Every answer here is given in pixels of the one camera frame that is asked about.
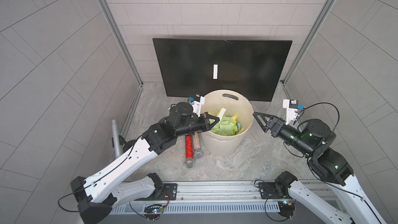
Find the green sticky note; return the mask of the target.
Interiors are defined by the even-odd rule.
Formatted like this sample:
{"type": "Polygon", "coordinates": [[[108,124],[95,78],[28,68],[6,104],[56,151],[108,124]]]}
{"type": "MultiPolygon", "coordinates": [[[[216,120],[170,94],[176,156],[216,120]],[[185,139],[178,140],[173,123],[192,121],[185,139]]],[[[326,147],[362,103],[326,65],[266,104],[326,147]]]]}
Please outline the green sticky note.
{"type": "Polygon", "coordinates": [[[212,74],[212,78],[213,78],[214,80],[217,80],[217,79],[218,79],[218,65],[217,65],[217,64],[214,64],[214,65],[213,65],[213,74],[212,74]]]}
{"type": "Polygon", "coordinates": [[[220,119],[220,120],[222,120],[222,118],[223,118],[223,116],[225,115],[225,112],[226,112],[227,110],[225,109],[225,108],[222,108],[219,112],[218,112],[218,114],[217,114],[217,117],[220,119]]]}

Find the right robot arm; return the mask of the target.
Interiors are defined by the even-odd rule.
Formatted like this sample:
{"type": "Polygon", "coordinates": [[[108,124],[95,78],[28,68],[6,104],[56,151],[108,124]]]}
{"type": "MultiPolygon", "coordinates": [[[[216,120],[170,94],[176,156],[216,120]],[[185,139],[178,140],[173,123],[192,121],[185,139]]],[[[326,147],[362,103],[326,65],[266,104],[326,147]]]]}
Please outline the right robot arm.
{"type": "Polygon", "coordinates": [[[280,196],[298,200],[325,223],[385,223],[360,186],[351,165],[343,155],[330,148],[336,135],[326,123],[319,119],[310,119],[303,122],[305,127],[299,131],[274,115],[255,112],[253,116],[264,132],[270,132],[272,137],[280,138],[307,159],[310,171],[318,180],[327,184],[347,212],[343,213],[318,195],[313,195],[289,172],[281,173],[275,180],[280,196]]]}

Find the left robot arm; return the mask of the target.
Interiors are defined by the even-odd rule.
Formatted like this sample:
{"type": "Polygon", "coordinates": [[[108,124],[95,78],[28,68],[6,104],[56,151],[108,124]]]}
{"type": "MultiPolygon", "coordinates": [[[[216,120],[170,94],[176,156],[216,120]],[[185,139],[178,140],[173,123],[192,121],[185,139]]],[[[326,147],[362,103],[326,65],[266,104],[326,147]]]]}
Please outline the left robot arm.
{"type": "Polygon", "coordinates": [[[116,160],[97,173],[78,176],[70,183],[78,213],[85,224],[98,224],[114,207],[136,199],[157,198],[163,182],[151,173],[141,180],[125,183],[133,172],[174,146],[178,137],[210,131],[219,117],[204,112],[197,115],[187,102],[173,104],[167,117],[151,125],[116,160]]]}

